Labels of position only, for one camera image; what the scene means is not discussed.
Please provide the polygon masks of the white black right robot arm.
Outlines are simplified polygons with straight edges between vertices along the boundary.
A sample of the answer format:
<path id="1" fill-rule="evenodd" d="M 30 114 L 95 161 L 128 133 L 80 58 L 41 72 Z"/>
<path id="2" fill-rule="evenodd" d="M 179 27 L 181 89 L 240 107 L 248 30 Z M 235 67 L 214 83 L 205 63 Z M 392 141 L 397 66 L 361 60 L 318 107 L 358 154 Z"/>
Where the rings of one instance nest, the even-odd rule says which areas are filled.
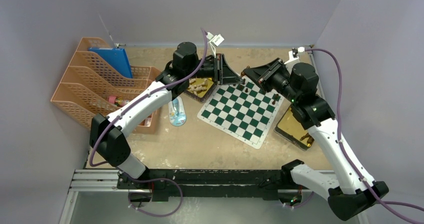
<path id="1" fill-rule="evenodd" d="M 247 67 L 242 74 L 264 92 L 275 90 L 290 101 L 294 118 L 319 144 L 331 164 L 335 179 L 311 169 L 300 160 L 292 161 L 281 170 L 281 182 L 288 188 L 296 184 L 306 187 L 325 200 L 332 212 L 343 221 L 372 207 L 389 188 L 369 174 L 343 135 L 338 134 L 338 121 L 329 104 L 317 94 L 319 76 L 315 68 L 304 62 L 288 70 L 279 58 L 258 66 Z"/>

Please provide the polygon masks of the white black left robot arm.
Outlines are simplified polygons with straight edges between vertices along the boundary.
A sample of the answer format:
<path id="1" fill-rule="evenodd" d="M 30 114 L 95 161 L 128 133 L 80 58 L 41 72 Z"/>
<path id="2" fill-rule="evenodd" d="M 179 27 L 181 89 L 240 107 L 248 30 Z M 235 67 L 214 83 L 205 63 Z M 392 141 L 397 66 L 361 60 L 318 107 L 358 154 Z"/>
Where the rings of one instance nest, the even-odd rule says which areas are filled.
<path id="1" fill-rule="evenodd" d="M 198 57 L 192 42 L 182 42 L 172 60 L 139 96 L 108 115 L 91 120 L 89 144 L 113 167 L 125 172 L 138 189 L 149 183 L 148 168 L 132 154 L 127 137 L 150 114 L 180 96 L 191 78 L 211 78 L 217 85 L 242 84 L 243 79 L 227 64 L 223 54 Z"/>

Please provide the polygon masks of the gold tin with light pieces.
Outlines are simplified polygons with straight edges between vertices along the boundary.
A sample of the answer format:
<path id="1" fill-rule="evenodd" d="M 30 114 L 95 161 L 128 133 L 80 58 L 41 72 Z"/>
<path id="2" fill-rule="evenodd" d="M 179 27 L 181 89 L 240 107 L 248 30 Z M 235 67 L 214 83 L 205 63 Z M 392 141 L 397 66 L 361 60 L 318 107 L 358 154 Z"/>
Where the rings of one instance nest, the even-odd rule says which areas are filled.
<path id="1" fill-rule="evenodd" d="M 190 78 L 188 82 L 189 87 L 184 94 L 199 103 L 204 103 L 216 88 L 211 78 Z"/>

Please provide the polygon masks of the green white chess board mat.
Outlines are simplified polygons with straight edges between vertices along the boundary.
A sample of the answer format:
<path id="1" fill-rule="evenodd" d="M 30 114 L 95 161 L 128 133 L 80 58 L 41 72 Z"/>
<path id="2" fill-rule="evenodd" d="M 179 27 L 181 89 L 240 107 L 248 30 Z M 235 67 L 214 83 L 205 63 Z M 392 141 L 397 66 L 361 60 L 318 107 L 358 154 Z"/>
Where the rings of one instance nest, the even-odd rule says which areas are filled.
<path id="1" fill-rule="evenodd" d="M 264 92 L 246 76 L 244 90 L 237 89 L 239 85 L 219 85 L 212 92 L 197 117 L 212 127 L 259 149 L 271 129 L 272 123 L 284 102 L 280 100 L 272 105 L 274 89 Z"/>

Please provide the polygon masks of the gold tin with dark pieces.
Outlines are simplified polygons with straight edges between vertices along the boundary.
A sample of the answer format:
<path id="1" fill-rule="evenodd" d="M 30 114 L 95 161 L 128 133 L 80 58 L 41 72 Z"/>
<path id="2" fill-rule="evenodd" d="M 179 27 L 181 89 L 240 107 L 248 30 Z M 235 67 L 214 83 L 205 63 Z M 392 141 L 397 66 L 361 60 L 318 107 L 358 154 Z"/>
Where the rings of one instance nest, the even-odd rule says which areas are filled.
<path id="1" fill-rule="evenodd" d="M 290 107 L 280 118 L 274 131 L 304 151 L 311 148 L 315 141 L 295 119 Z"/>

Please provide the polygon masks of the light blue round item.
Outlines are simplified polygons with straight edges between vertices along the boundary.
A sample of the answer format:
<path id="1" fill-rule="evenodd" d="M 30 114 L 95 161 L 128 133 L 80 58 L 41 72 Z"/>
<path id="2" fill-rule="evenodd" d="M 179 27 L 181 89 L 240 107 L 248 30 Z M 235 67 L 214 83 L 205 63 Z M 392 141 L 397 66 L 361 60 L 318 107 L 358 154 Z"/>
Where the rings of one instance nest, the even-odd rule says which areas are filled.
<path id="1" fill-rule="evenodd" d="M 187 116 L 181 97 L 177 97 L 168 103 L 168 117 L 173 126 L 180 127 L 186 123 Z"/>

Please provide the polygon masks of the small orange plastic box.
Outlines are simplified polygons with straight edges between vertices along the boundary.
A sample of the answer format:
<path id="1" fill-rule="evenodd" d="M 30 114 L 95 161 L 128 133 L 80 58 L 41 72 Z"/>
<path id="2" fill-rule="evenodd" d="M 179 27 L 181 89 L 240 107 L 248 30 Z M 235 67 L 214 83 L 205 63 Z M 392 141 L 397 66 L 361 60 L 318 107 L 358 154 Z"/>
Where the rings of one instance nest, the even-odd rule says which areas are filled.
<path id="1" fill-rule="evenodd" d="M 157 114 L 151 114 L 136 127 L 134 132 L 139 134 L 154 134 L 157 130 L 158 123 L 159 116 Z"/>

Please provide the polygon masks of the pink bottle in rack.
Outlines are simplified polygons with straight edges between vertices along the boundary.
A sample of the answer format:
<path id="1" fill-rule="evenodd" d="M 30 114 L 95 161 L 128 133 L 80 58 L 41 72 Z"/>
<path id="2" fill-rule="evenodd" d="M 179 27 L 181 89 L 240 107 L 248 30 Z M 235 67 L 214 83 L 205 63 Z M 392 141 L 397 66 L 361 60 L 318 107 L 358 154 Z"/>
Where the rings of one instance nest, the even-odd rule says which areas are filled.
<path id="1" fill-rule="evenodd" d="M 117 96 L 109 96 L 107 98 L 107 101 L 117 107 L 124 107 L 130 102 L 130 100 L 128 99 L 124 99 Z"/>

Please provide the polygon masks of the blue folder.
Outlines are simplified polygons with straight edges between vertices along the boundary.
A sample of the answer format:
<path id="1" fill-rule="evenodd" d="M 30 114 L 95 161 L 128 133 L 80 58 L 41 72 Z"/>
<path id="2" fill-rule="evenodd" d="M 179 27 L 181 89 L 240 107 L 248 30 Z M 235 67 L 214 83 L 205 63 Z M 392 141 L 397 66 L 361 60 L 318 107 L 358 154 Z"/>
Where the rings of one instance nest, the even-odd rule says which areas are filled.
<path id="1" fill-rule="evenodd" d="M 90 47 L 88 51 L 97 53 L 122 76 L 133 78 L 130 62 L 124 48 Z"/>

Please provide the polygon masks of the orange plastic file rack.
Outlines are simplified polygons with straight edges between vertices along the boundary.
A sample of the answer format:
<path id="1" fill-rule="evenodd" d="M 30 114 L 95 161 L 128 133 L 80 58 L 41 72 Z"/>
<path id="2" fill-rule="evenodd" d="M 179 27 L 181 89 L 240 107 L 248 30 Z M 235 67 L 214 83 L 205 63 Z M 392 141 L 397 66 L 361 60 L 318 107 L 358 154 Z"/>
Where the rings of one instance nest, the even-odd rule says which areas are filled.
<path id="1" fill-rule="evenodd" d="M 155 67 L 132 66 L 134 78 L 126 78 L 90 51 L 91 47 L 109 45 L 98 37 L 83 37 L 51 98 L 54 105 L 87 129 L 96 114 L 106 116 L 119 109 L 112 98 L 121 102 L 136 98 L 160 73 Z"/>

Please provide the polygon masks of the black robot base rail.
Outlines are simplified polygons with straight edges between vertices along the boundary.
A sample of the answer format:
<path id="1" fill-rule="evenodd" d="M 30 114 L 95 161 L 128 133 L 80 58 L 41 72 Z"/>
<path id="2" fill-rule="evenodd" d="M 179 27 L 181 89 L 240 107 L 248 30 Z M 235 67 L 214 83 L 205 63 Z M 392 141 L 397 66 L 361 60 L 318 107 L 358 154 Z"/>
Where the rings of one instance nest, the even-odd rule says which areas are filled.
<path id="1" fill-rule="evenodd" d="M 150 169 L 137 181 L 119 174 L 117 188 L 149 191 L 154 202 L 166 202 L 170 197 L 199 197 L 296 203 L 308 191 L 290 181 L 283 170 Z"/>

